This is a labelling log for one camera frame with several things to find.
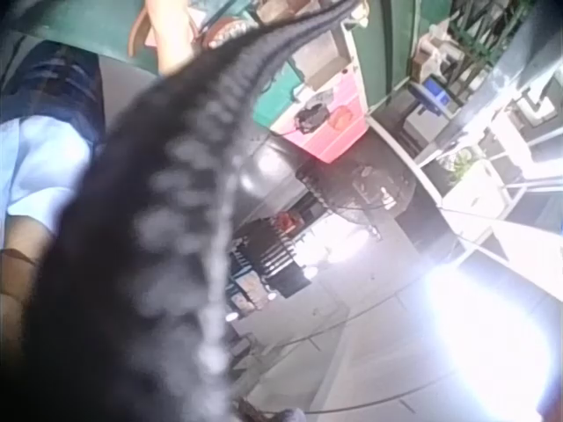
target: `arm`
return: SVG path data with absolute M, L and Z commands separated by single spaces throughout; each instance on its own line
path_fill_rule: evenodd
M 194 56 L 186 0 L 146 0 L 157 42 L 158 70 L 173 73 Z

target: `wire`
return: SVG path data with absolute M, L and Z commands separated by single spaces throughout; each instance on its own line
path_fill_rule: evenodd
M 380 400 L 374 400 L 373 402 L 356 404 L 354 406 L 338 407 L 338 408 L 335 408 L 335 409 L 327 409 L 325 411 L 305 411 L 304 413 L 306 415 L 326 415 L 326 414 L 330 414 L 330 413 L 342 413 L 344 411 L 357 411 L 359 409 L 365 409 L 366 407 L 378 406 L 380 404 L 385 404 L 385 403 L 392 402 L 394 400 L 399 400 L 399 399 L 401 399 L 405 396 L 410 396 L 411 394 L 417 393 L 417 392 L 419 392 L 423 389 L 426 389 L 428 387 L 432 387 L 433 385 L 437 384 L 438 382 L 441 382 L 441 381 L 443 381 L 447 378 L 450 378 L 455 373 L 456 373 L 456 371 L 450 371 L 446 375 L 442 375 L 438 378 L 435 378 L 431 382 L 426 382 L 425 384 L 422 384 L 422 385 L 415 387 L 413 389 L 408 389 L 407 391 L 404 391 L 400 394 L 396 394 L 395 396 L 382 398 Z M 278 413 L 278 411 L 261 411 L 261 412 L 266 413 L 267 415 L 274 415 L 275 413 Z
M 446 259 L 443 259 L 441 262 L 437 263 L 437 265 L 443 264 L 444 262 L 446 262 Z M 310 340 L 312 338 L 318 337 L 320 335 L 325 334 L 326 332 L 332 331 L 342 325 L 345 325 L 349 322 L 354 321 L 355 319 L 364 316 L 365 314 L 367 314 L 368 312 L 370 312 L 371 310 L 377 308 L 379 305 L 383 305 L 385 302 L 389 301 L 390 299 L 392 299 L 393 297 L 395 297 L 397 294 L 407 290 L 410 286 L 414 285 L 415 283 L 418 283 L 420 280 L 422 280 L 425 277 L 426 274 L 422 274 L 420 277 L 415 278 L 414 280 L 408 282 L 407 284 L 405 284 L 403 287 L 397 289 L 392 295 L 388 295 L 386 296 L 384 299 L 380 300 L 377 303 L 374 303 L 373 305 L 369 306 L 368 308 L 353 314 L 352 316 L 349 316 L 348 318 L 344 319 L 343 321 L 340 321 L 339 323 L 330 325 L 328 327 L 326 327 L 325 329 L 321 330 L 321 331 L 316 331 L 313 332 L 312 334 L 309 334 L 308 336 L 305 337 L 301 337 L 301 338 L 296 338 L 294 340 L 291 340 L 287 343 L 281 344 L 281 345 L 277 345 L 274 346 L 272 349 L 277 349 L 277 348 L 283 348 L 283 347 L 287 347 L 287 346 L 292 346 L 295 345 L 297 343 L 301 343 L 303 341 L 307 341 Z
M 286 132 L 286 133 L 284 133 L 284 134 L 278 134 L 277 132 L 275 132 L 275 131 L 273 131 L 273 130 L 271 130 L 271 129 L 270 129 L 270 132 L 272 133 L 272 135 L 280 136 L 281 138 L 284 138 L 284 137 L 286 137 L 286 136 L 288 136 L 288 135 L 292 135 L 292 134 L 294 134 L 294 133 L 296 133 L 296 132 L 301 132 L 301 130 L 299 129 L 299 127 L 296 127 L 295 129 L 290 130 L 289 132 Z

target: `black object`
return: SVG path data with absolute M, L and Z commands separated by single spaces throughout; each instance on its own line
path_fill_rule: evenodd
M 325 123 L 331 112 L 324 104 L 316 104 L 311 108 L 304 108 L 296 114 L 296 127 L 303 134 L 311 134 Z
M 245 240 L 238 248 L 268 286 L 288 298 L 311 284 L 293 259 L 293 242 L 272 219 L 255 220 L 241 229 Z

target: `cable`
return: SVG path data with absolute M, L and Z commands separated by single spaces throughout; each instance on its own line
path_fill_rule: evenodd
M 285 134 L 278 134 L 277 132 L 275 132 L 275 131 L 273 131 L 273 130 L 271 130 L 271 129 L 270 129 L 270 132 L 272 133 L 272 135 L 280 136 L 281 138 L 284 138 L 284 137 L 286 137 L 286 136 L 288 136 L 288 135 L 292 135 L 292 134 L 294 134 L 294 133 L 296 133 L 296 132 L 301 132 L 301 130 L 299 129 L 299 127 L 296 127 L 295 129 L 290 130 L 289 132 L 286 132 Z
M 440 264 L 443 264 L 443 263 L 445 263 L 445 261 L 446 261 L 446 259 L 444 259 L 443 261 L 437 263 L 436 265 L 438 266 L 438 265 L 440 265 Z M 323 329 L 323 330 L 321 330 L 321 331 L 313 332 L 312 334 L 309 334 L 308 336 L 301 337 L 301 338 L 296 338 L 296 339 L 291 340 L 291 341 L 289 341 L 289 342 L 287 342 L 287 343 L 284 343 L 284 344 L 282 344 L 282 345 L 274 346 L 272 349 L 274 350 L 274 349 L 277 349 L 277 348 L 283 348 L 283 347 L 287 347 L 287 346 L 292 346 L 292 345 L 295 345 L 295 344 L 297 344 L 297 343 L 301 343 L 301 342 L 303 342 L 303 341 L 310 340 L 311 338 L 318 337 L 318 336 L 320 336 L 320 335 L 322 335 L 322 334 L 325 334 L 326 332 L 332 331 L 332 330 L 334 330 L 334 329 L 336 329 L 336 328 L 338 328 L 338 327 L 340 327 L 340 326 L 342 326 L 342 325 L 345 325 L 345 324 L 347 324 L 347 323 L 349 323 L 349 322 L 352 322 L 352 321 L 354 321 L 355 319 L 357 319 L 357 318 L 359 318 L 359 317 L 362 317 L 363 315 L 367 314 L 367 313 L 370 312 L 371 310 L 377 308 L 379 305 L 382 305 L 382 304 L 384 304 L 385 302 L 389 301 L 390 299 L 392 299 L 393 297 L 395 297 L 397 294 L 399 294 L 399 293 L 401 293 L 401 292 L 407 290 L 410 286 L 412 286 L 412 285 L 414 285 L 415 283 L 419 282 L 419 281 L 422 280 L 425 276 L 426 276 L 426 274 L 423 274 L 423 275 L 421 275 L 420 277 L 415 278 L 414 280 L 412 280 L 412 281 L 410 281 L 409 283 L 405 284 L 403 287 L 401 287 L 401 288 L 399 288 L 398 290 L 396 290 L 392 295 L 386 296 L 384 299 L 380 300 L 379 302 L 374 303 L 373 305 L 371 305 L 371 306 L 369 306 L 368 308 L 366 308 L 366 309 L 364 309 L 364 310 L 358 312 L 357 314 L 354 314 L 354 315 L 352 315 L 352 316 L 349 316 L 348 318 L 344 319 L 343 321 L 340 321 L 339 323 L 330 325 L 330 326 L 326 327 L 325 329 Z
M 16 58 L 16 55 L 18 55 L 19 48 L 21 47 L 21 44 L 22 44 L 22 42 L 24 42 L 25 39 L 26 39 L 26 36 L 22 35 L 14 43 L 14 47 L 11 50 L 10 58 L 8 59 L 8 63 L 6 64 L 6 69 L 4 70 L 4 73 L 2 74 L 2 76 L 0 76 L 0 90 L 4 89 L 4 83 L 6 82 L 6 76 L 8 75 L 8 71 L 10 70 L 12 63 L 13 63 L 14 59 Z
M 344 411 L 357 411 L 359 409 L 365 409 L 366 407 L 373 407 L 373 406 L 378 406 L 380 404 L 389 403 L 389 402 L 392 402 L 394 400 L 399 400 L 399 399 L 401 399 L 405 396 L 410 396 L 411 394 L 417 393 L 417 392 L 419 392 L 423 389 L 426 389 L 428 387 L 432 387 L 433 385 L 437 384 L 438 382 L 441 382 L 441 381 L 443 381 L 447 378 L 450 378 L 455 373 L 456 373 L 456 371 L 450 371 L 446 375 L 442 375 L 438 378 L 435 378 L 431 382 L 427 382 L 425 384 L 422 384 L 419 387 L 415 387 L 414 389 L 408 389 L 407 391 L 404 391 L 400 394 L 396 394 L 395 396 L 382 398 L 380 400 L 374 400 L 373 402 L 356 404 L 354 406 L 338 407 L 338 408 L 335 408 L 335 409 L 328 409 L 326 411 L 306 411 L 305 414 L 306 415 L 326 415 L 326 414 L 330 414 L 330 413 L 342 413 Z M 267 415 L 274 415 L 275 413 L 278 413 L 278 411 L 261 411 L 261 412 L 266 413 Z

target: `bright light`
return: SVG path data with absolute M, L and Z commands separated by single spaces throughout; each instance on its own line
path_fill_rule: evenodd
M 295 261 L 300 266 L 314 266 L 326 257 L 326 247 L 312 233 L 295 243 Z
M 228 323 L 232 323 L 236 319 L 238 319 L 238 312 L 231 312 L 225 317 L 225 321 L 227 321 Z
M 455 269 L 432 273 L 428 292 L 450 355 L 484 407 L 498 420 L 534 419 L 551 366 L 541 330 Z
M 303 275 L 305 279 L 312 280 L 318 274 L 318 268 L 315 266 L 307 266 L 303 269 Z
M 358 230 L 341 245 L 335 247 L 328 256 L 328 262 L 337 263 L 355 255 L 368 241 L 369 233 L 366 230 Z

